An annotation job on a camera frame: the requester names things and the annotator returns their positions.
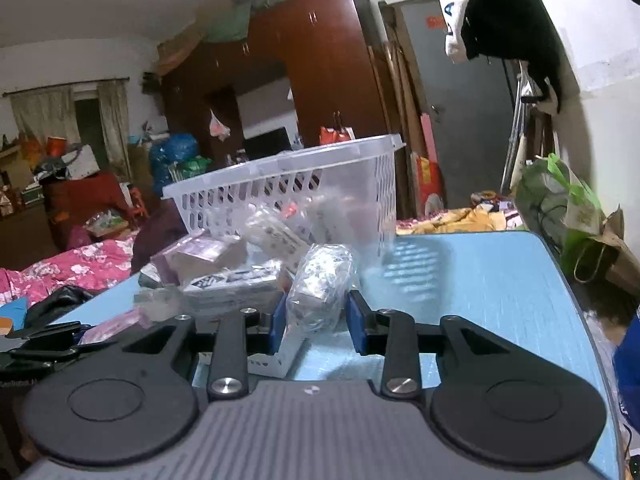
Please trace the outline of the crinkled silver clear bag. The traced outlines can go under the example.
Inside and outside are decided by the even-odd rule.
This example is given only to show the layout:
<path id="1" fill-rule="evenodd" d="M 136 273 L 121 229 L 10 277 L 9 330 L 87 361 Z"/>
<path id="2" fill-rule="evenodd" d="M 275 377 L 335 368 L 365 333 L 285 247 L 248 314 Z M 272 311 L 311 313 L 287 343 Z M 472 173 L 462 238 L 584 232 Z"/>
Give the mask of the crinkled silver clear bag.
<path id="1" fill-rule="evenodd" d="M 286 297 L 288 322 L 307 334 L 330 332 L 357 283 L 356 254 L 347 245 L 315 244 L 300 262 Z"/>

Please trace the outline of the purple square box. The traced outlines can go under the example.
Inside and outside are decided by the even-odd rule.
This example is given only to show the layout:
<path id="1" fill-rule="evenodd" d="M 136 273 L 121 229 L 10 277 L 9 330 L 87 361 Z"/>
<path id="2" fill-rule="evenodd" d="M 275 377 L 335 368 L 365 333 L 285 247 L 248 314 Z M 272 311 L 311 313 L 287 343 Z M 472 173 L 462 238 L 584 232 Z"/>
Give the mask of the purple square box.
<path id="1" fill-rule="evenodd" d="M 194 278 L 233 270 L 246 263 L 246 241 L 240 236 L 212 237 L 207 232 L 184 236 L 151 258 L 160 281 L 184 285 Z"/>

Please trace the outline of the pink floral bedsheet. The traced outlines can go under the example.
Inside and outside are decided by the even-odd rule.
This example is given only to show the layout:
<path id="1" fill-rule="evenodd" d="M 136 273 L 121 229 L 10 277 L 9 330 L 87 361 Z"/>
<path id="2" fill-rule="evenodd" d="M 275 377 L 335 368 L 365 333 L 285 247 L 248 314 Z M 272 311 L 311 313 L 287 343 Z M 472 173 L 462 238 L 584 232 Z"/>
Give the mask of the pink floral bedsheet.
<path id="1" fill-rule="evenodd" d="M 1 269 L 0 306 L 27 299 L 27 307 L 66 285 L 89 292 L 109 289 L 129 278 L 134 234 L 123 240 L 104 240 L 36 262 L 23 271 Z"/>

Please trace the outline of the dark maroon clothes pile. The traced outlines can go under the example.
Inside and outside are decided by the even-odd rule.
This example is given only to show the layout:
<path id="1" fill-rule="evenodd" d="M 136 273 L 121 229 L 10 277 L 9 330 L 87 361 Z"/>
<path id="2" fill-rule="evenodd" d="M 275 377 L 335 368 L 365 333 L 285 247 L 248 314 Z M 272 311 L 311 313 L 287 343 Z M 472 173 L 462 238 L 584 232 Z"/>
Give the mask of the dark maroon clothes pile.
<path id="1" fill-rule="evenodd" d="M 160 208 L 145 222 L 134 240 L 130 274 L 138 273 L 154 255 L 187 232 L 175 202 L 162 200 Z"/>

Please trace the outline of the yellow orange floral blanket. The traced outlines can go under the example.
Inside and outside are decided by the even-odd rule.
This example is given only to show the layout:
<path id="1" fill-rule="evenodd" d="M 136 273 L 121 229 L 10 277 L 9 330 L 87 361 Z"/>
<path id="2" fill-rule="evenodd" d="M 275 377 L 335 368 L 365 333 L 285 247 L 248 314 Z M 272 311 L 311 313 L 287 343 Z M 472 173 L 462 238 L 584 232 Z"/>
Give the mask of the yellow orange floral blanket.
<path id="1" fill-rule="evenodd" d="M 487 211 L 483 206 L 441 211 L 429 219 L 401 220 L 396 234 L 427 235 L 484 233 L 524 230 L 525 224 L 515 209 Z"/>

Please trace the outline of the white plastic lattice basket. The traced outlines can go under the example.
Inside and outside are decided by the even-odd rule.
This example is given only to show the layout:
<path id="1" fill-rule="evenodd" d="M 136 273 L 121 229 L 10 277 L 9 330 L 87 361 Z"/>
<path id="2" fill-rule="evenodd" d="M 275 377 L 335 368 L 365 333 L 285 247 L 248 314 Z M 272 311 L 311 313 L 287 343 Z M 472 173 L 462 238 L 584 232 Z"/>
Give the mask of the white plastic lattice basket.
<path id="1" fill-rule="evenodd" d="M 283 152 L 167 185 L 184 227 L 239 233 L 256 209 L 303 211 L 320 243 L 346 244 L 367 264 L 390 249 L 396 226 L 398 134 Z"/>

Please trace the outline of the black television screen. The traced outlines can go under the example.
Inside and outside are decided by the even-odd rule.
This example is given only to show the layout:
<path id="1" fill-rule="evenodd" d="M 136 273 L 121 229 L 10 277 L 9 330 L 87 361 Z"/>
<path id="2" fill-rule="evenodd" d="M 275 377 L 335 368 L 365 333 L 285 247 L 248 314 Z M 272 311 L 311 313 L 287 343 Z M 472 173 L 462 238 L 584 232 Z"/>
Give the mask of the black television screen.
<path id="1" fill-rule="evenodd" d="M 243 148 L 249 160 L 262 159 L 292 150 L 290 138 L 284 127 L 245 139 Z"/>

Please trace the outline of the blue plastic bags stack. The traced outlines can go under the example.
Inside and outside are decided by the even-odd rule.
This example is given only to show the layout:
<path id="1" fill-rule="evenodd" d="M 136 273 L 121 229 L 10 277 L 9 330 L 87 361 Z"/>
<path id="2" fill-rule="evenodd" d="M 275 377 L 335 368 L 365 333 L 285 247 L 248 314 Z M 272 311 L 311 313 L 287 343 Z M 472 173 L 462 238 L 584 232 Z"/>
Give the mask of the blue plastic bags stack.
<path id="1" fill-rule="evenodd" d="M 171 133 L 167 139 L 155 142 L 149 150 L 149 166 L 153 192 L 161 196 L 163 188 L 175 182 L 197 176 L 206 168 L 207 160 L 200 155 L 198 141 L 190 133 Z"/>

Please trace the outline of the green white shopping bag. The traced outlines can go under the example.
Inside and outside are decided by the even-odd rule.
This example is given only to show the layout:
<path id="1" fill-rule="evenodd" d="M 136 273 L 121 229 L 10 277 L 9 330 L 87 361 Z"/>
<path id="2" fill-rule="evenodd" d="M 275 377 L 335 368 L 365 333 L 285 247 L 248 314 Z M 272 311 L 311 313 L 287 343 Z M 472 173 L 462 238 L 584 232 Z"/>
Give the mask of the green white shopping bag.
<path id="1" fill-rule="evenodd" d="M 558 155 L 526 165 L 514 188 L 515 205 L 526 226 L 536 232 L 572 278 L 590 240 L 603 228 L 600 200 Z"/>

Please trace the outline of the orange red hanging bag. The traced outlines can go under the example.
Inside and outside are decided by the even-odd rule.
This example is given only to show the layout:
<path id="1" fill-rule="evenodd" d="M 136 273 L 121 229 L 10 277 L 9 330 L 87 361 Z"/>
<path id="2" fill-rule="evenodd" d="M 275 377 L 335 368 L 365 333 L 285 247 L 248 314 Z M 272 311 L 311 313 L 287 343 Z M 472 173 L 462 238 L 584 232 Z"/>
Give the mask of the orange red hanging bag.
<path id="1" fill-rule="evenodd" d="M 342 114 L 340 112 L 333 113 L 333 126 L 321 127 L 319 133 L 319 144 L 329 145 L 341 142 L 349 142 L 355 140 L 356 136 L 352 127 L 343 125 Z"/>

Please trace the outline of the beige window curtains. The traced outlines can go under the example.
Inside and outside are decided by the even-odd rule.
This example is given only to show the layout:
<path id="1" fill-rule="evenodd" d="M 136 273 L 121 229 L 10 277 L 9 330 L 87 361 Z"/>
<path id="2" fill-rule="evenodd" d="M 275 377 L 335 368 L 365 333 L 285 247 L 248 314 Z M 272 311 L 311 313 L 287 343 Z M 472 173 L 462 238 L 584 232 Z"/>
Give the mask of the beige window curtains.
<path id="1" fill-rule="evenodd" d="M 126 79 L 97 80 L 96 95 L 108 163 L 119 177 L 130 179 Z M 80 141 L 73 84 L 12 92 L 9 100 L 19 133 L 32 134 L 39 142 L 49 136 Z"/>

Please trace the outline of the blue woven bag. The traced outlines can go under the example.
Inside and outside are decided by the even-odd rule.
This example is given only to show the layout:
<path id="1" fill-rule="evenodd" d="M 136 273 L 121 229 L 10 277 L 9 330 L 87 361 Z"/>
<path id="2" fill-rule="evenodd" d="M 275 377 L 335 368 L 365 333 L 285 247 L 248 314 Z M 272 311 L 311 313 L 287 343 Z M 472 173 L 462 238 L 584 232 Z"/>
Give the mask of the blue woven bag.
<path id="1" fill-rule="evenodd" d="M 637 432 L 640 431 L 640 323 L 639 313 L 632 318 L 626 334 L 615 350 L 613 365 L 620 408 Z"/>

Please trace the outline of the brown paper bag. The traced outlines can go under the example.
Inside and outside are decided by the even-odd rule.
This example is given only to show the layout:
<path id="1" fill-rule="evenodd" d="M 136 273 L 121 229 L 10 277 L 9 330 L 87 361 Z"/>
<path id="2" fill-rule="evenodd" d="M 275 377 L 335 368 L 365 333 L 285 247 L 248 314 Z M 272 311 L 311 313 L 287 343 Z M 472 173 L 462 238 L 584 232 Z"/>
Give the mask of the brown paper bag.
<path id="1" fill-rule="evenodd" d="M 606 265 L 604 278 L 639 298 L 639 259 L 624 241 L 625 218 L 622 208 L 608 216 L 603 222 L 602 233 L 597 241 L 612 252 L 612 261 Z"/>

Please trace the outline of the grey door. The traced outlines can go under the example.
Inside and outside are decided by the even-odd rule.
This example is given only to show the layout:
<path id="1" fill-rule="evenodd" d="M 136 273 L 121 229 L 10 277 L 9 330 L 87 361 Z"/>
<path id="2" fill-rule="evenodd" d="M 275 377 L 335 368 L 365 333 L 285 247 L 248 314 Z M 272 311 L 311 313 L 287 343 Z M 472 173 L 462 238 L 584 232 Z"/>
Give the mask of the grey door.
<path id="1" fill-rule="evenodd" d="M 432 125 L 446 204 L 462 207 L 474 192 L 498 192 L 514 112 L 512 70 L 484 56 L 452 62 L 437 0 L 408 0 L 395 9 L 421 110 Z"/>

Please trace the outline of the black hanging garment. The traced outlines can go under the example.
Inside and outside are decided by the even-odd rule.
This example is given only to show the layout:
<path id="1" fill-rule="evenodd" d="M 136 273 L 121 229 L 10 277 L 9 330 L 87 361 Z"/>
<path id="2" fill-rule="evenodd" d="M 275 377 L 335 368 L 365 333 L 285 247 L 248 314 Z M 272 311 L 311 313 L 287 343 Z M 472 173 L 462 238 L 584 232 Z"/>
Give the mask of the black hanging garment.
<path id="1" fill-rule="evenodd" d="M 541 0 L 469 0 L 461 32 L 468 58 L 485 55 L 527 64 L 540 90 L 527 103 L 562 99 L 558 42 Z"/>

